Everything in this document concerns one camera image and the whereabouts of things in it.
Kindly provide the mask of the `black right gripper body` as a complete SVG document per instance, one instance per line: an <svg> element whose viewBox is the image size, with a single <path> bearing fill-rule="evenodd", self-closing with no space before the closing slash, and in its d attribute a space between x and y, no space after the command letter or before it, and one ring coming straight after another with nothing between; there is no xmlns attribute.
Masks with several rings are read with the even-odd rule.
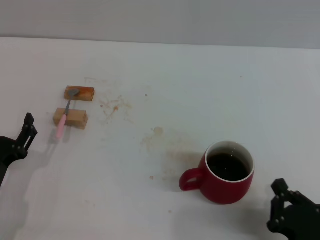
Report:
<svg viewBox="0 0 320 240"><path fill-rule="evenodd" d="M279 233L289 240L319 240L320 206L289 205L280 217Z"/></svg>

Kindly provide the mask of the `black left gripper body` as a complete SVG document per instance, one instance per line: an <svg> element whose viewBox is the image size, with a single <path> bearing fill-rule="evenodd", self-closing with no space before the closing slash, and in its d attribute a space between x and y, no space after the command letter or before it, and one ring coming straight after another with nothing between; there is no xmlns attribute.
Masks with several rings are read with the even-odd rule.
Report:
<svg viewBox="0 0 320 240"><path fill-rule="evenodd" d="M17 160L15 146L16 140L5 136L0 137L0 185L4 181L10 164Z"/></svg>

